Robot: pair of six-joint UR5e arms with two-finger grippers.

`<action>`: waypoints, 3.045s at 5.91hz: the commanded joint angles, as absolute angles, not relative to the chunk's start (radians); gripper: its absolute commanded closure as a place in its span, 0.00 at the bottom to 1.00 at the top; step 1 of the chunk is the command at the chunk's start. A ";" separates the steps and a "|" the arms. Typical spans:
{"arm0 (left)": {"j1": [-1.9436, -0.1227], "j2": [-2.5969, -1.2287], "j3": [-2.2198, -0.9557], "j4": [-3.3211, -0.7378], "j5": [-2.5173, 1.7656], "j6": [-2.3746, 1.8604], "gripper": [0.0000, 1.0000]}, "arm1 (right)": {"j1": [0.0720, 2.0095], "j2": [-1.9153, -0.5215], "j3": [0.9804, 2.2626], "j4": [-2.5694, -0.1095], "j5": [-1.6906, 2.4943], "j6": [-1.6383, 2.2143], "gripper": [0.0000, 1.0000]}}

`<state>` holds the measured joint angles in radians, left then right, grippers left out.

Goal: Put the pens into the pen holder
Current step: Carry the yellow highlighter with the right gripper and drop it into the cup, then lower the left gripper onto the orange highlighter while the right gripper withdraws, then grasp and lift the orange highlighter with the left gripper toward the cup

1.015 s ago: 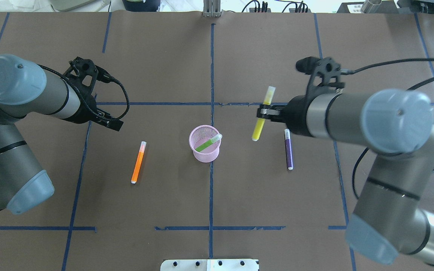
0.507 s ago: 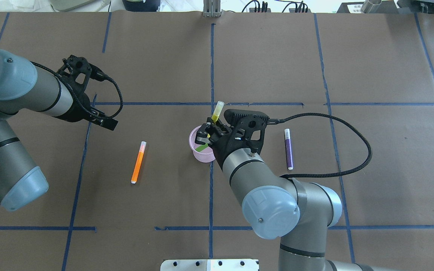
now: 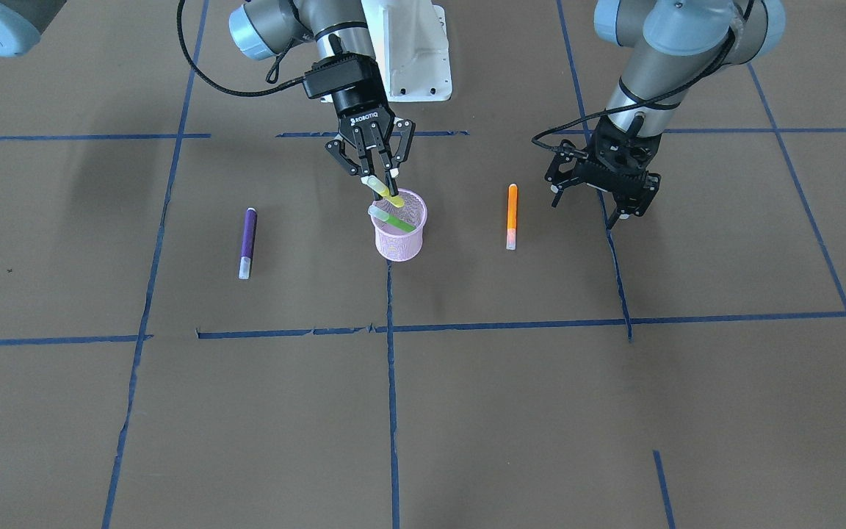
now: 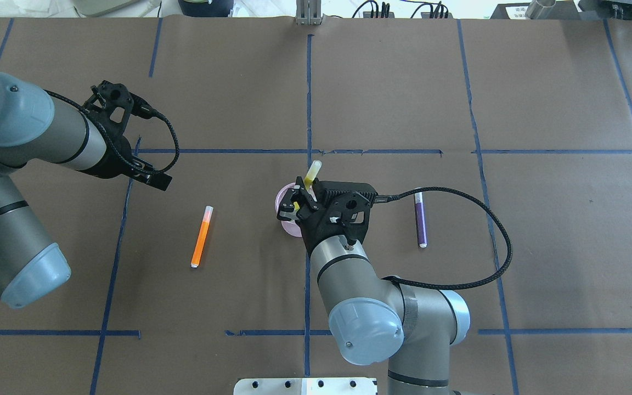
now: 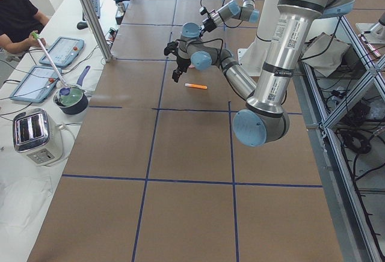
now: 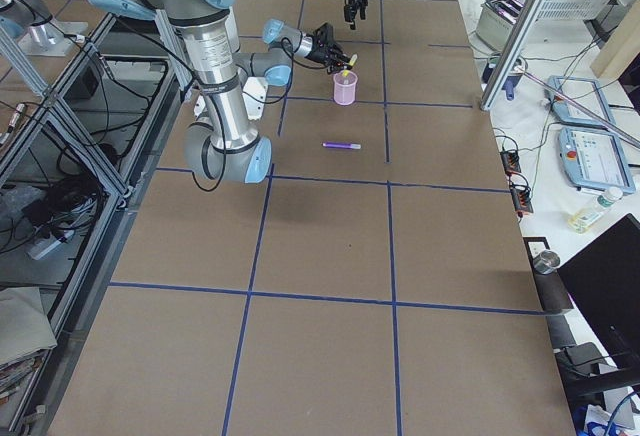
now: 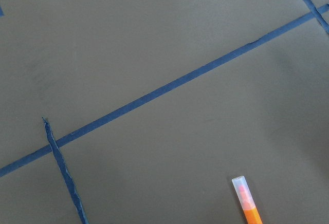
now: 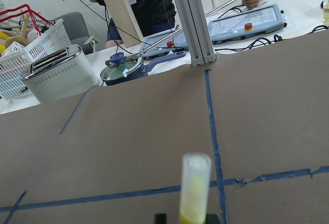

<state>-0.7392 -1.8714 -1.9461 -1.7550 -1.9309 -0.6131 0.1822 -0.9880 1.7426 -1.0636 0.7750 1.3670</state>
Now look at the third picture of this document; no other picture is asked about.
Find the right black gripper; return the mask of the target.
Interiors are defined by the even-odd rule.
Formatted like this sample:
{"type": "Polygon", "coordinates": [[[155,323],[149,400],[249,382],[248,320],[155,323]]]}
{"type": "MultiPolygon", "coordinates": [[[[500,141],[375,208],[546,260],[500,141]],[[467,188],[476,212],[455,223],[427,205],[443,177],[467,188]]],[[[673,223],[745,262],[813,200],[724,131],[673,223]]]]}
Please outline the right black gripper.
{"type": "Polygon", "coordinates": [[[397,175],[408,161],[416,123],[397,117],[386,97],[352,87],[327,95],[338,117],[338,134],[326,142],[326,153],[350,176],[374,175],[373,155],[385,170],[390,197],[399,197],[397,175]]]}

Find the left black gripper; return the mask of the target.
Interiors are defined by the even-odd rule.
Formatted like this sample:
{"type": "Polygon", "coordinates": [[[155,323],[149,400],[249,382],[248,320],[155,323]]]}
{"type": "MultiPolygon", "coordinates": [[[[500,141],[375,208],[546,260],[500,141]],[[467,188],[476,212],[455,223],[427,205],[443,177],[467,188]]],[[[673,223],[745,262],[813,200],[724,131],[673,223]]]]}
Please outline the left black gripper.
{"type": "Polygon", "coordinates": [[[661,134],[644,137],[640,130],[645,118],[633,118],[623,130],[610,118],[601,118],[584,148],[562,140],[554,148],[554,158],[545,173],[554,198],[560,204],[563,193],[574,185],[590,185],[610,193],[615,206],[607,218],[607,230],[620,220],[642,217],[660,190],[661,175],[647,170],[660,145],[661,134]]]}

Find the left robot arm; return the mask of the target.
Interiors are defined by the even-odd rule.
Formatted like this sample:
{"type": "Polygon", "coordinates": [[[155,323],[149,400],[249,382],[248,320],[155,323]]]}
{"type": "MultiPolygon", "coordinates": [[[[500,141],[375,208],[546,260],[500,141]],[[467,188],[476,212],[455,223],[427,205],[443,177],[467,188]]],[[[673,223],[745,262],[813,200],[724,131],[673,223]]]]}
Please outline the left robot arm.
{"type": "Polygon", "coordinates": [[[632,50],[585,147],[562,140],[545,181],[553,204],[575,185],[612,195],[607,227],[644,215],[660,190],[649,170],[662,134],[699,81],[749,63],[779,44],[788,12],[781,1],[599,1],[597,35],[632,50]]]}

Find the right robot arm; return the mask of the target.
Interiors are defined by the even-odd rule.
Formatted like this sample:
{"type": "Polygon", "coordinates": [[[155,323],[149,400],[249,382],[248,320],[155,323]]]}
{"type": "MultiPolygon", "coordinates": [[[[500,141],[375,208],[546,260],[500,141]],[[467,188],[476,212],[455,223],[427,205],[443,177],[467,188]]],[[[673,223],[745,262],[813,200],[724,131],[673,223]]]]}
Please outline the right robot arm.
{"type": "Polygon", "coordinates": [[[365,7],[360,1],[245,1],[228,18],[238,49],[252,60],[272,60],[267,88],[239,91],[222,86],[199,68],[184,34],[185,2],[176,7],[182,56],[219,93],[254,99],[300,86],[311,100],[330,97],[338,133],[326,151],[356,176],[377,200],[399,204],[397,175],[412,147],[414,123],[389,104],[376,60],[365,7]]]}

